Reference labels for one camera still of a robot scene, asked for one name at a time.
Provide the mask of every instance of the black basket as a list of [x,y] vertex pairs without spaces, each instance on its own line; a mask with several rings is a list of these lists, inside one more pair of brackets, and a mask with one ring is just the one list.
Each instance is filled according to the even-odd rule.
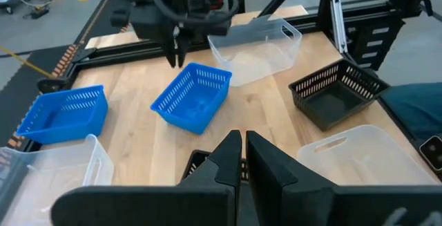
[[[186,169],[182,175],[181,180],[190,176],[211,153],[206,151],[194,150],[191,154],[191,158],[187,163]],[[245,159],[241,159],[241,181],[249,181],[249,174],[247,173],[247,163]]]
[[370,105],[389,87],[345,59],[289,85],[295,105],[322,131]]

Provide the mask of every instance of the floor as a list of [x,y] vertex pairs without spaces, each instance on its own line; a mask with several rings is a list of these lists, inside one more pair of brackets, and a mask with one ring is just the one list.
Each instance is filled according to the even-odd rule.
[[[260,10],[269,1],[246,0],[246,10]],[[434,10],[442,14],[442,0],[432,1]],[[23,52],[71,44],[99,2],[61,0],[50,6],[47,15],[37,20],[23,19],[29,12],[29,8],[23,5],[17,6],[13,15],[0,12],[0,46]],[[286,0],[283,6],[301,4],[311,8],[318,3],[319,0]],[[442,81],[442,76],[438,75],[442,68],[442,22],[427,15],[406,19],[405,22],[407,24],[403,26],[378,74],[391,85]],[[0,58],[0,91],[20,66],[12,58]]]

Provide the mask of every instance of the workbench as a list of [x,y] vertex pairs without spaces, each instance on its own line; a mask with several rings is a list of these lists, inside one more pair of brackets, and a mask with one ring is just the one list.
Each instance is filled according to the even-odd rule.
[[[236,15],[232,24],[247,23],[257,14]],[[292,17],[307,12],[302,6],[295,6],[281,8],[276,14]],[[87,48],[137,41],[134,32],[125,32],[92,38]],[[241,131],[243,140],[245,131],[256,131],[296,158],[302,146],[362,124],[383,129],[436,180],[378,102],[326,132],[318,129],[294,106],[288,85],[341,58],[322,32],[303,35],[292,68],[243,86],[230,87],[227,100],[202,135],[167,124],[150,109],[157,96],[181,71],[171,68],[164,57],[82,70],[73,88],[104,85],[109,110],[99,141],[115,165],[113,185],[176,185],[192,151],[214,150],[233,129]],[[188,53],[185,64],[190,62],[216,66],[210,50]],[[55,144],[50,148],[67,144]]]

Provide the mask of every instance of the blue basket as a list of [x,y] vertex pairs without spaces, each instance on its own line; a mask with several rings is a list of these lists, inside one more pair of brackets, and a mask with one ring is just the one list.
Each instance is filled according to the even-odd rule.
[[17,130],[41,144],[84,139],[99,135],[108,103],[104,87],[91,86],[40,95]]
[[168,123],[201,134],[226,100],[232,73],[190,63],[151,106]]

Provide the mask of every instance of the translucent storage bin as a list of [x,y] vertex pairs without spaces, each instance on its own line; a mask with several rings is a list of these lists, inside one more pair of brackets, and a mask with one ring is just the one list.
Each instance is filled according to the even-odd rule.
[[1,213],[6,213],[1,225],[50,226],[50,208],[58,197],[81,186],[110,185],[114,171],[94,135],[83,144],[32,153],[3,147],[0,159]]
[[233,73],[231,86],[240,86],[291,68],[302,35],[274,15],[232,26],[225,37],[208,36],[220,68]]
[[386,132],[371,125],[298,151],[298,161],[337,185],[435,185]]

